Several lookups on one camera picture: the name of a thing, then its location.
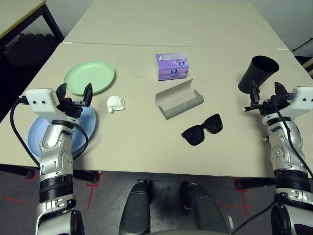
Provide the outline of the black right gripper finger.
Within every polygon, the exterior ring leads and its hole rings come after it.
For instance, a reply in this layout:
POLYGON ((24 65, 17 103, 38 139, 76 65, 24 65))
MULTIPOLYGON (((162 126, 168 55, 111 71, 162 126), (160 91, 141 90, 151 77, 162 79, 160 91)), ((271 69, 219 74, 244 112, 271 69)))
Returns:
POLYGON ((260 101, 260 96, 259 96, 260 90, 259 86, 255 81, 252 81, 250 85, 250 100, 251 104, 258 104, 260 101))
POLYGON ((279 82, 274 82, 274 90, 276 96, 284 96, 288 94, 285 87, 279 82))

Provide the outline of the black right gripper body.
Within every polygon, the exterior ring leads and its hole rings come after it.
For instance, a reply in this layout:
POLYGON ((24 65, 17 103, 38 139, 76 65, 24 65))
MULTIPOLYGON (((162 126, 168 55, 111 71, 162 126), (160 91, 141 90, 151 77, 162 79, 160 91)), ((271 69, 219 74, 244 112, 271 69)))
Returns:
POLYGON ((262 116, 267 116, 273 113, 277 113, 290 105, 290 94, 272 95, 270 99, 265 100, 262 104, 258 104, 257 101, 252 102, 249 106, 249 110, 257 109, 262 116))

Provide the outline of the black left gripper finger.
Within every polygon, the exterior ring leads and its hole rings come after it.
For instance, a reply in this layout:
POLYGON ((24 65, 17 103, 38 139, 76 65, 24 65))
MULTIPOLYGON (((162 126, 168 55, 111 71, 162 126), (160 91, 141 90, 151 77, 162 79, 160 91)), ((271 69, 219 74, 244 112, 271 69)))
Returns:
POLYGON ((56 90, 56 95, 58 98, 65 98, 67 92, 67 84, 63 83, 56 90))
POLYGON ((83 98, 84 106, 89 107, 92 101, 92 84, 91 83, 87 84, 83 95, 84 95, 84 98, 83 98))

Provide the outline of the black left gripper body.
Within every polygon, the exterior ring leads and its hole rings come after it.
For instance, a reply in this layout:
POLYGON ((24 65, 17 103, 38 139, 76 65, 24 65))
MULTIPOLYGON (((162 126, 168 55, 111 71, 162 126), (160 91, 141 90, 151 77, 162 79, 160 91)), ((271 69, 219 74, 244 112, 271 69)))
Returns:
POLYGON ((59 105, 57 109, 65 113, 67 116, 79 118, 85 105, 84 101, 73 101, 71 98, 58 98, 59 105))

